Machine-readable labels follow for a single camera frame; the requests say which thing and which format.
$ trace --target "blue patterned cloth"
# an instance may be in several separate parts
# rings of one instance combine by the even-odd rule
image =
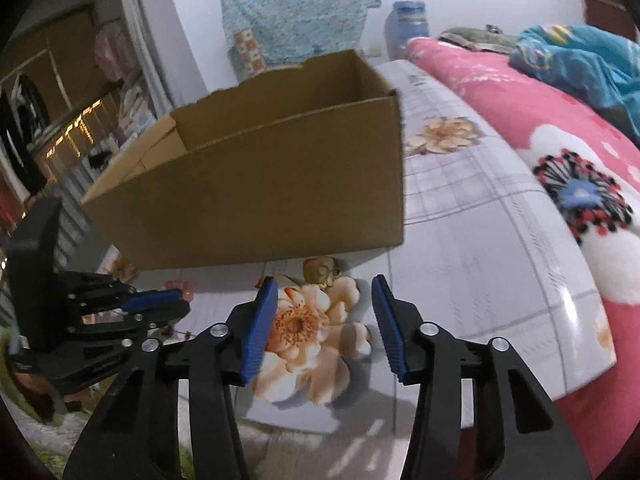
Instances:
[[[221,0],[229,47],[251,28],[268,66],[357,46],[368,7],[380,0]]]
[[[640,147],[640,45],[589,25],[536,26],[509,64],[587,103]]]

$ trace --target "silver screw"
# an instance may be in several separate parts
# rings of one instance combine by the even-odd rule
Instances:
[[[422,323],[420,325],[420,332],[422,332],[424,335],[434,336],[439,331],[440,329],[438,328],[438,326],[434,325],[433,323]]]
[[[498,352],[506,352],[509,349],[509,342],[506,339],[501,337],[497,337],[493,341],[491,341],[491,345]]]
[[[209,330],[209,333],[213,337],[224,337],[229,333],[229,328],[224,323],[218,323],[217,325],[214,325],[211,327],[211,330]]]
[[[158,339],[147,339],[142,343],[142,350],[144,352],[153,352],[160,346]]]

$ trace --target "pink bedding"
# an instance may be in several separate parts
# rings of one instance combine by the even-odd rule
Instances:
[[[534,171],[582,248],[617,364],[557,404],[596,477],[640,422],[640,152],[588,106],[499,54],[410,42],[411,62],[463,98]]]

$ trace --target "blue flower center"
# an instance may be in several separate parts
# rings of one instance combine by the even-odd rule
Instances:
[[[561,205],[568,209],[577,207],[593,208],[602,205],[602,197],[598,187],[588,180],[569,178],[564,188],[558,192]]]

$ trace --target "brown box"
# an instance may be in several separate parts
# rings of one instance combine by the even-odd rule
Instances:
[[[140,269],[401,244],[398,97],[354,51],[265,72],[162,117],[82,204]]]

